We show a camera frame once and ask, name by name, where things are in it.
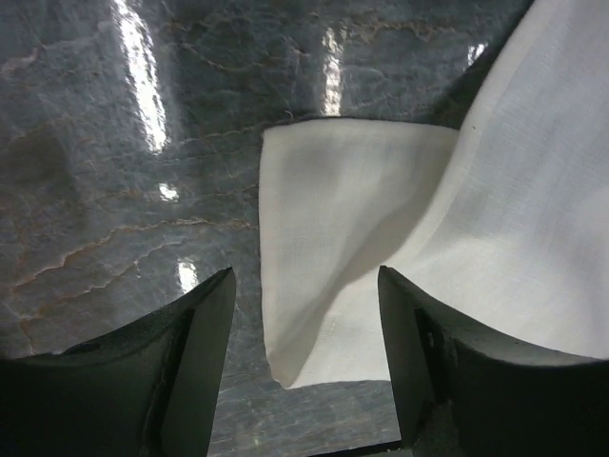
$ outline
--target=folded cloth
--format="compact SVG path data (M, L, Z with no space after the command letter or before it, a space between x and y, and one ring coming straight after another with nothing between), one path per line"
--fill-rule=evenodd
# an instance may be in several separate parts
M284 387L386 380L379 265L516 338L609 358L609 2L537 0L462 129L265 132L265 346Z

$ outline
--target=black marble surface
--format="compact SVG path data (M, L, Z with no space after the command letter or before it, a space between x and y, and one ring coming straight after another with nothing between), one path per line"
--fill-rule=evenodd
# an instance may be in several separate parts
M458 128L530 0L0 2L0 352L61 351L239 281L210 455L398 438L388 383L269 374L263 129L324 116Z

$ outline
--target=marble countertop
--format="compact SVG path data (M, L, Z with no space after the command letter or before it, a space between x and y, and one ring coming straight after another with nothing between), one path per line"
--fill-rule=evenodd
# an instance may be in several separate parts
M2 2L0 353L61 351L233 266L209 455L398 439L388 383L270 377L261 132L333 116L458 128L530 3Z

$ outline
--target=white towel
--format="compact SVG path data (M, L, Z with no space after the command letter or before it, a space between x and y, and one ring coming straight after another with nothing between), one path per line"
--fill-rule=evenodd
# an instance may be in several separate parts
M284 387L388 379L379 265L499 331L609 358L609 2L538 0L460 132L268 130L260 226Z

